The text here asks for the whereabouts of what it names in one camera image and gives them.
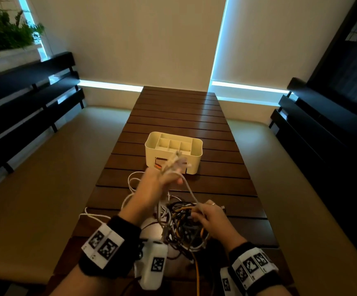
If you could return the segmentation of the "person's right hand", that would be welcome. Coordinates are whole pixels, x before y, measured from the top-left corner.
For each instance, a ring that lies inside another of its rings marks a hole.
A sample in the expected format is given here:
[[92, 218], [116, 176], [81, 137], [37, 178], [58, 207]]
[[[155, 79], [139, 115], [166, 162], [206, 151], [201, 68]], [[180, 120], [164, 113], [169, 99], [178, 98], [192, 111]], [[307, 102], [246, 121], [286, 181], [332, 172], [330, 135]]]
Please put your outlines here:
[[227, 252], [247, 242], [231, 224], [223, 209], [214, 201], [198, 203], [191, 212], [202, 213], [207, 218], [208, 225], [203, 225], [203, 227], [212, 238], [222, 244]]

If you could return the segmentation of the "person's left hand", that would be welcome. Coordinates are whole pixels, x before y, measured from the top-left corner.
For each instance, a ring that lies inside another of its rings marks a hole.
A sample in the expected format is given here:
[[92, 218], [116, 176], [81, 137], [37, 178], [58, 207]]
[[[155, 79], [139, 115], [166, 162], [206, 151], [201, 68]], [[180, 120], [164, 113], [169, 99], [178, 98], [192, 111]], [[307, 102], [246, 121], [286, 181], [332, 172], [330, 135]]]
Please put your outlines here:
[[121, 219], [140, 227], [147, 218], [152, 216], [155, 206], [170, 189], [170, 186], [161, 185], [161, 175], [181, 175], [181, 171], [177, 169], [176, 173], [162, 174], [159, 169], [148, 167], [135, 194], [118, 214]]

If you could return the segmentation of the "person's right forearm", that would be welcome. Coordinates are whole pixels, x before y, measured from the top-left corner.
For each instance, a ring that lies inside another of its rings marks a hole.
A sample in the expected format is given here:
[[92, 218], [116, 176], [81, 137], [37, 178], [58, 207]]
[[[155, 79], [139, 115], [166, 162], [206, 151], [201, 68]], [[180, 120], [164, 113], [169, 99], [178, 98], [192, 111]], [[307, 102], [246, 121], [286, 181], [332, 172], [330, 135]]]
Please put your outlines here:
[[285, 286], [279, 284], [268, 287], [258, 292], [255, 296], [292, 296], [292, 294], [286, 289]]

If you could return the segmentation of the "person's left forearm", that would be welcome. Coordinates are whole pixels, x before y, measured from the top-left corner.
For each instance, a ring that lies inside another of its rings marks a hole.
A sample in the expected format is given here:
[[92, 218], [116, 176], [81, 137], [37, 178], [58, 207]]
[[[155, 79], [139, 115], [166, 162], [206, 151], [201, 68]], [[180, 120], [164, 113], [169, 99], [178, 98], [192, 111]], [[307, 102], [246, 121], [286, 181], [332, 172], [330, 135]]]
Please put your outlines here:
[[85, 275], [76, 265], [49, 296], [119, 296], [128, 281]]

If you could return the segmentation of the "white compartment organizer box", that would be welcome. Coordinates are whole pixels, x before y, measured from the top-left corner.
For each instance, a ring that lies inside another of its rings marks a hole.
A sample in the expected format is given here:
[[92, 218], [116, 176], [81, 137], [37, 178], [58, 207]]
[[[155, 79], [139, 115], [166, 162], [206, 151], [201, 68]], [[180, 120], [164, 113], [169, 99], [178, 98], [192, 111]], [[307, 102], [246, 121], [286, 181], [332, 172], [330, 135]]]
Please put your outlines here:
[[178, 152], [186, 158], [186, 168], [183, 173], [196, 174], [200, 165], [203, 141], [201, 139], [151, 132], [145, 142], [146, 165], [163, 166], [167, 160]]

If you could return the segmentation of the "black right wristband with markers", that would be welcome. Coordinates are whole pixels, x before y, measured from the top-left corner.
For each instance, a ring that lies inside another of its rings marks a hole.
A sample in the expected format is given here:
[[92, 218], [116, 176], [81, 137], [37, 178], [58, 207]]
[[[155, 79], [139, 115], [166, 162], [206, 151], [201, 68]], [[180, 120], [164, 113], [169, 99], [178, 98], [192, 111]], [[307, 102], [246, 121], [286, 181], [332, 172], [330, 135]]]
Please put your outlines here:
[[265, 252], [246, 242], [229, 252], [229, 275], [243, 296], [256, 296], [267, 288], [282, 285], [277, 266]]

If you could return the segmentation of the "black wristband with markers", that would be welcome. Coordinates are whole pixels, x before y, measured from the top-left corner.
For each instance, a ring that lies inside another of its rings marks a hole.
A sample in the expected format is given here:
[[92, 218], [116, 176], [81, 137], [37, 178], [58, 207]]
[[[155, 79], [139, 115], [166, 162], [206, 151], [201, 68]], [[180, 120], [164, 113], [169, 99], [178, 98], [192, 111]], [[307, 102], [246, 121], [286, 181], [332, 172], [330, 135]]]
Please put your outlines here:
[[90, 277], [126, 277], [139, 255], [141, 228], [114, 216], [82, 246], [78, 266]]
[[229, 275], [243, 296], [256, 296], [267, 288], [282, 285], [277, 266], [265, 252], [246, 242], [229, 252]]

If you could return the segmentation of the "black left wristband with markers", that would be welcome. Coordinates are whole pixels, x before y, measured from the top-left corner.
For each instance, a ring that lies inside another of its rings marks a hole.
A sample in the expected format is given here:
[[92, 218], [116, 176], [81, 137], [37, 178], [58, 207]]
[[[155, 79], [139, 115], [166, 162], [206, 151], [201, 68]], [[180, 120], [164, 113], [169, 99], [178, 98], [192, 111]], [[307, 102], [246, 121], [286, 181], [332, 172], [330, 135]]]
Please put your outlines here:
[[139, 255], [141, 228], [114, 216], [82, 246], [78, 266], [90, 277], [126, 277]]

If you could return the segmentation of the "wide beige roller blind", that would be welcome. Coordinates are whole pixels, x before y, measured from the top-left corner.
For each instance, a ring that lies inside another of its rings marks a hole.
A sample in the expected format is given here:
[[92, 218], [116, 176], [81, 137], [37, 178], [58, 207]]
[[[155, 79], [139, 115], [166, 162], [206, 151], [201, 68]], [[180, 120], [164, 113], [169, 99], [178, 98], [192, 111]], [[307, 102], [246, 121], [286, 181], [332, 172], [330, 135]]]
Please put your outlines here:
[[226, 0], [27, 0], [81, 79], [206, 91]]

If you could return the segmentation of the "black slatted bench backrest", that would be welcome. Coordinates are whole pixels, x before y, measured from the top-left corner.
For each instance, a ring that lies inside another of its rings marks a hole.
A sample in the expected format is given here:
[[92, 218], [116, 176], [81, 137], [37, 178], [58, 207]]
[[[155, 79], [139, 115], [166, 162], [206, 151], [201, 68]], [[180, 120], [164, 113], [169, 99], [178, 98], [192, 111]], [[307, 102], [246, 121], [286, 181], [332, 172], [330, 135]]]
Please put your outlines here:
[[357, 249], [357, 115], [301, 79], [287, 89], [270, 128]]
[[77, 105], [84, 92], [71, 52], [0, 73], [0, 169]]

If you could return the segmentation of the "narrow beige roller blind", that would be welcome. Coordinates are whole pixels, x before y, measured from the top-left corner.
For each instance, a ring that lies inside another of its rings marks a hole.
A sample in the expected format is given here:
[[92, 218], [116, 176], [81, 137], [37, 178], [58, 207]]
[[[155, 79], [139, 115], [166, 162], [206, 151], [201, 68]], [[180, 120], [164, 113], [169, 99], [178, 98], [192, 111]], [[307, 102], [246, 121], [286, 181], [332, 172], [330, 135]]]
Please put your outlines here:
[[308, 80], [355, 0], [227, 0], [211, 80], [285, 89]]

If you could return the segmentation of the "white planter box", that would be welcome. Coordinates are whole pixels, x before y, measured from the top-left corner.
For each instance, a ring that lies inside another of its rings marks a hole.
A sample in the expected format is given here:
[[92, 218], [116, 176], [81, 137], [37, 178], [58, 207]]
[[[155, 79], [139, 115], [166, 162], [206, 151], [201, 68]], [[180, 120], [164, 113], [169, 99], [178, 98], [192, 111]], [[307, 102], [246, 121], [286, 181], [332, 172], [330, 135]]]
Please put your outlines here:
[[33, 44], [25, 48], [0, 51], [0, 73], [18, 66], [41, 61], [38, 49], [41, 44]]

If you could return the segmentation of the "dark framed glass panel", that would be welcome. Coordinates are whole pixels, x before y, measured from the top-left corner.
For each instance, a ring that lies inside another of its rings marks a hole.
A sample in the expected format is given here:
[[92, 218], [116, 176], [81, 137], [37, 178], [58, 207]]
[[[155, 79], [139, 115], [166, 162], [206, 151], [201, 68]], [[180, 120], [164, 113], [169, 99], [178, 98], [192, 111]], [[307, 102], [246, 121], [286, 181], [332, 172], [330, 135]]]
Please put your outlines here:
[[307, 85], [357, 114], [357, 0]]

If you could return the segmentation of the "green potted plant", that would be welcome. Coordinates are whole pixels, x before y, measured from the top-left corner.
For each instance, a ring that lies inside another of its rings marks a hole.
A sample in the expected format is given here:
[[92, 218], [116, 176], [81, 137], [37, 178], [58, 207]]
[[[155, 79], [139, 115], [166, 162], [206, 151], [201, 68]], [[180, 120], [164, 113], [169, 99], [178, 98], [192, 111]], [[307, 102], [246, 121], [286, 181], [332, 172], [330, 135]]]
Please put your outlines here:
[[0, 8], [0, 52], [34, 45], [45, 31], [43, 24], [29, 23], [24, 17], [24, 10], [17, 11], [12, 21], [9, 11]]

